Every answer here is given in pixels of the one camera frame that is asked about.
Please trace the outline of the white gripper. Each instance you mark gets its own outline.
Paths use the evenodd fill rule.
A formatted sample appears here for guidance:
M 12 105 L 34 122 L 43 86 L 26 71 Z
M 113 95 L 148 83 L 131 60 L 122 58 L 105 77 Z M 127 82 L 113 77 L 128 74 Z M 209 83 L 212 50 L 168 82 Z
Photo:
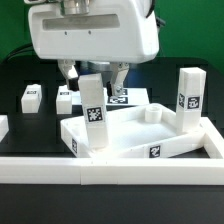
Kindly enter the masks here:
M 28 19 L 33 47 L 42 59 L 62 59 L 58 67 L 71 91 L 79 90 L 75 61 L 119 62 L 111 64 L 110 80 L 112 95 L 119 97 L 128 63 L 152 60 L 159 51 L 151 0 L 87 2 L 85 14 L 74 11 L 68 15 L 61 2 L 31 6 Z

